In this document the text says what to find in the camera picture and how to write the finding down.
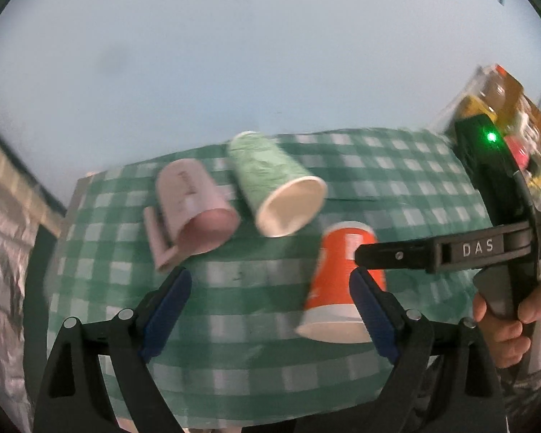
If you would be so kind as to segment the right hand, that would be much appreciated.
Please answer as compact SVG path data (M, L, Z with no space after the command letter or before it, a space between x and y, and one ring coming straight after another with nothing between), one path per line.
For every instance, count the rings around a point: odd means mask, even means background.
M473 300L473 317L478 323L497 368L518 364L531 347L531 340L523 334L526 324L541 318L541 282L519 306L518 320L504 320L489 310L479 292Z

